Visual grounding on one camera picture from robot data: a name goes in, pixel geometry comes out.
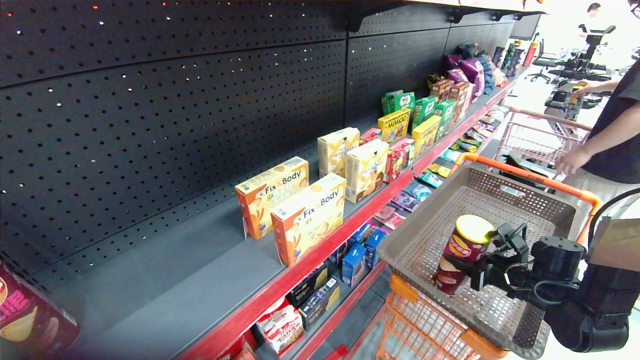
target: pringles can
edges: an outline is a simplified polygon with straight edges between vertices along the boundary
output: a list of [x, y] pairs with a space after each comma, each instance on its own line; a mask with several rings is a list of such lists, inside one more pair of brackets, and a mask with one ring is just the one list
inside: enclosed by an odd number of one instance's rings
[[78, 337], [76, 319], [0, 262], [0, 336], [30, 356], [52, 358]]
[[[489, 232], [493, 225], [475, 215], [462, 215], [456, 220], [456, 227], [449, 237], [443, 255], [467, 261], [478, 261], [491, 242]], [[465, 282], [466, 275], [458, 270], [444, 256], [440, 258], [438, 269], [433, 277], [436, 287], [447, 295], [460, 293], [460, 285]]]

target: cart handle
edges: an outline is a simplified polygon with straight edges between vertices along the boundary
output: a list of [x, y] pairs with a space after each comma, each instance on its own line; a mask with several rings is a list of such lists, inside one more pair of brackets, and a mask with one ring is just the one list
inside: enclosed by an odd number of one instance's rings
[[547, 115], [547, 114], [536, 113], [536, 112], [529, 111], [529, 110], [518, 109], [518, 108], [514, 108], [513, 106], [509, 107], [509, 111], [512, 112], [512, 113], [519, 113], [519, 114], [524, 114], [524, 115], [528, 115], [528, 116], [531, 116], [531, 117], [537, 117], [539, 119], [545, 119], [545, 120], [558, 122], [558, 123], [563, 124], [563, 125], [567, 125], [567, 126], [570, 126], [570, 127], [577, 127], [578, 129], [582, 129], [582, 130], [586, 130], [586, 131], [591, 131], [592, 130], [591, 126], [582, 125], [582, 124], [580, 124], [579, 122], [576, 122], [576, 121], [561, 119], [559, 117], [555, 117], [555, 116], [551, 116], [551, 115]]
[[526, 170], [522, 170], [521, 168], [516, 168], [511, 165], [507, 165], [505, 163], [501, 163], [499, 161], [495, 161], [490, 158], [485, 158], [484, 156], [474, 154], [473, 152], [465, 152], [464, 154], [461, 154], [456, 160], [456, 162], [454, 163], [453, 167], [451, 167], [451, 172], [453, 173], [460, 165], [462, 165], [462, 163], [464, 163], [467, 160], [480, 163], [488, 167], [496, 168], [501, 171], [510, 172], [516, 176], [524, 177], [527, 180], [535, 181], [536, 183], [542, 184], [552, 189], [559, 190], [569, 195], [573, 195], [580, 200], [590, 203], [591, 211], [589, 212], [589, 218], [587, 219], [587, 223], [585, 224], [584, 228], [580, 232], [580, 236], [578, 236], [576, 240], [578, 244], [584, 243], [584, 240], [587, 238], [587, 234], [589, 232], [588, 229], [589, 229], [589, 224], [591, 223], [591, 219], [593, 219], [595, 213], [602, 207], [602, 201], [596, 195], [585, 190], [576, 189], [567, 184], [563, 184], [559, 181], [551, 180], [547, 177], [534, 174]]

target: hand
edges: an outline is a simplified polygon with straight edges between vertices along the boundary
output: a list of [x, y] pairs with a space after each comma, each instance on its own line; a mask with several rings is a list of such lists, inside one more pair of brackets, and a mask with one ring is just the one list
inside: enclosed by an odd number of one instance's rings
[[583, 167], [592, 156], [593, 154], [587, 151], [584, 146], [571, 150], [556, 163], [556, 172], [564, 172], [566, 175], [575, 174], [576, 170]]

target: red shelf edge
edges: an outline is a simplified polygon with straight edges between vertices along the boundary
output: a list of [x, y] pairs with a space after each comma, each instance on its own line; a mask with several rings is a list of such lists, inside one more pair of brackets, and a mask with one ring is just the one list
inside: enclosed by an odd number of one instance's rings
[[[488, 111], [488, 108], [497, 104], [507, 96], [515, 86], [517, 78], [502, 88], [495, 96], [477, 112], [469, 115], [462, 123], [458, 124], [449, 134], [441, 138], [428, 152], [413, 165], [413, 168], [425, 169], [432, 164], [437, 157], [445, 151], [456, 139], [469, 128], [477, 124], [479, 119]], [[401, 192], [413, 180], [413, 169], [405, 170], [400, 176], [384, 187], [375, 197], [369, 199], [356, 213], [330, 234], [321, 243], [317, 244], [308, 254], [278, 274], [267, 286], [258, 290], [244, 304], [227, 316], [218, 326], [210, 330], [203, 338], [196, 340], [176, 360], [194, 360], [199, 356], [216, 359], [222, 355], [231, 344], [244, 334], [262, 314], [287, 293], [289, 293], [307, 274], [316, 268], [318, 264], [327, 259], [335, 249], [353, 234], [362, 224], [372, 218], [375, 213], [386, 205], [394, 196]]]

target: green box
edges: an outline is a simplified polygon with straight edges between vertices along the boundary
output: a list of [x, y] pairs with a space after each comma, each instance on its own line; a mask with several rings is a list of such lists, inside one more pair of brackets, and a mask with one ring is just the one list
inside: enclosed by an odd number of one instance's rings
[[393, 111], [389, 111], [389, 99], [393, 96], [393, 95], [400, 95], [404, 92], [404, 90], [396, 90], [396, 91], [392, 91], [392, 92], [388, 92], [386, 93], [384, 96], [380, 97], [380, 102], [382, 102], [382, 113], [384, 115], [389, 115], [391, 114]]
[[437, 102], [438, 98], [435, 96], [423, 97], [415, 101], [415, 109], [411, 118], [411, 129], [415, 129], [424, 119], [433, 116]]
[[440, 126], [438, 126], [438, 132], [436, 133], [436, 139], [443, 137], [451, 119], [453, 118], [453, 110], [456, 108], [456, 103], [451, 100], [445, 100], [435, 105], [434, 114], [438, 115], [440, 119]]
[[413, 92], [394, 94], [387, 98], [387, 103], [389, 105], [389, 111], [392, 113], [401, 109], [413, 111], [415, 109], [415, 94]]

